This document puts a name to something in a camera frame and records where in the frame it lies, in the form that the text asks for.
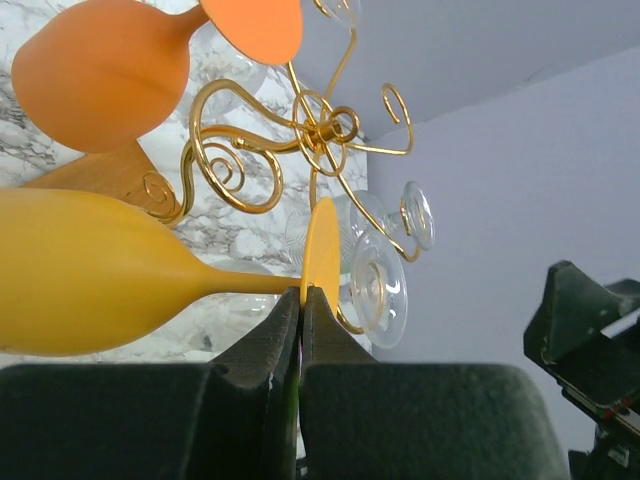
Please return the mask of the clear stemmed wine glass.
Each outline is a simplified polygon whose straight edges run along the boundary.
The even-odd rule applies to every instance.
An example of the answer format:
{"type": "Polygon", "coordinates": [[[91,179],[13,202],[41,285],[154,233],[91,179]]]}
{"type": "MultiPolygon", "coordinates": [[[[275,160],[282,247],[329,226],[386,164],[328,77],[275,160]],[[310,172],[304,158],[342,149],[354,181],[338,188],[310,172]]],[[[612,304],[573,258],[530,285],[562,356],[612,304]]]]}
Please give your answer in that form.
{"type": "MultiPolygon", "coordinates": [[[[360,1],[314,1],[325,15],[346,28],[356,28],[362,9],[360,1]]],[[[190,71],[185,92],[176,107],[186,127],[196,94],[208,83],[228,79],[255,95],[264,83],[269,67],[257,63],[233,47],[212,23],[198,29],[190,40],[190,71]]],[[[214,94],[205,103],[202,119],[212,123],[239,107],[242,100],[229,90],[214,94]]]]}

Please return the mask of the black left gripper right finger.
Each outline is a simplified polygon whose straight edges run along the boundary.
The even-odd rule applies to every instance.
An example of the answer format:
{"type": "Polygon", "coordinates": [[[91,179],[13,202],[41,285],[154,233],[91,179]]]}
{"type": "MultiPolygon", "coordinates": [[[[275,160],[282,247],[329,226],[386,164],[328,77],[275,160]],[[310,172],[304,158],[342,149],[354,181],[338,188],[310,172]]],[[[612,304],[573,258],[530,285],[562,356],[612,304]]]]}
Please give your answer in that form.
{"type": "Polygon", "coordinates": [[[544,401],[521,369],[382,363],[304,307],[301,429],[312,479],[565,479],[544,401]]]}

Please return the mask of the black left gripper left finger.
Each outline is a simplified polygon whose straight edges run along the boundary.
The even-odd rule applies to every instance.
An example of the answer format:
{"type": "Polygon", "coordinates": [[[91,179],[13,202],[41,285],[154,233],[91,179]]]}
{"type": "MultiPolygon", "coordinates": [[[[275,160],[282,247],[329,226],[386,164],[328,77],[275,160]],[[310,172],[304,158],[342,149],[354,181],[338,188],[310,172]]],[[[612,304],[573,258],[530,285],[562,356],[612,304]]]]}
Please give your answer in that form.
{"type": "Polygon", "coordinates": [[[299,292],[206,363],[1,372],[5,479],[291,479],[299,292]]]}

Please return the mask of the orange plastic goblet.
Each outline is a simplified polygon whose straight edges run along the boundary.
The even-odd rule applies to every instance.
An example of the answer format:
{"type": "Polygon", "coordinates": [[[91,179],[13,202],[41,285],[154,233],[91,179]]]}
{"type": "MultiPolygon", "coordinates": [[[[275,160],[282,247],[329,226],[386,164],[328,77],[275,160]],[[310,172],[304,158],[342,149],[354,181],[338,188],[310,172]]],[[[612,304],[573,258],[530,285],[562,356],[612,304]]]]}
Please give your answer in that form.
{"type": "Polygon", "coordinates": [[[292,60],[303,38],[298,1],[200,1],[169,14],[141,1],[83,1],[21,46],[11,79],[43,133],[86,153],[116,150],[163,123],[190,69],[204,24],[262,64],[292,60]]]}

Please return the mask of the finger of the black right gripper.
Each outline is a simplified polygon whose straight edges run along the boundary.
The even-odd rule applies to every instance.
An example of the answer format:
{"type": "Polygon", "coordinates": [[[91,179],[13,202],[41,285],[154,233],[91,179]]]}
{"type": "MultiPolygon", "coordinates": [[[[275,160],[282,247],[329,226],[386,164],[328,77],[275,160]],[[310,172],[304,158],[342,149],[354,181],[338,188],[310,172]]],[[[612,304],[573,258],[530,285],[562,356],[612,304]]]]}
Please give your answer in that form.
{"type": "Polygon", "coordinates": [[[541,367],[556,364],[638,309],[637,280],[600,284],[573,262],[559,261],[548,269],[541,303],[524,332],[524,355],[541,367]]]}

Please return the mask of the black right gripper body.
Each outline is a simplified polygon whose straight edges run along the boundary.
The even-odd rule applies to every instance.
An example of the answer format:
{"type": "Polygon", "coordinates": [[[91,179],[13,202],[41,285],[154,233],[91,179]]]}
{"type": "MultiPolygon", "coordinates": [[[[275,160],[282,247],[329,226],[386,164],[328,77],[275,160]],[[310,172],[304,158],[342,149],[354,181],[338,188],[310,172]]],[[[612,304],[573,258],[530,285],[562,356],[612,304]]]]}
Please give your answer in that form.
{"type": "Polygon", "coordinates": [[[576,479],[639,477],[639,322],[603,331],[549,372],[562,394],[596,423],[593,450],[570,454],[576,479]]]}

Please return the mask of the yellow plastic goblet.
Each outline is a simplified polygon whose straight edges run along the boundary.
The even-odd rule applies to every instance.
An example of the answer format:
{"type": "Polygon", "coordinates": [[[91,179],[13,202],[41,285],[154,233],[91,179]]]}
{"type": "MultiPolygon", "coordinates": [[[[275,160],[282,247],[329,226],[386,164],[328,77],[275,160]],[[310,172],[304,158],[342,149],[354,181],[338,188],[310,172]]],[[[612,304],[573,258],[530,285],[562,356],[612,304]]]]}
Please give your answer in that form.
{"type": "Polygon", "coordinates": [[[73,356],[134,342],[220,293],[318,287],[338,305],[340,241],[328,198],[314,207],[297,278],[224,271],[142,210],[100,194],[1,193],[1,347],[73,356]]]}

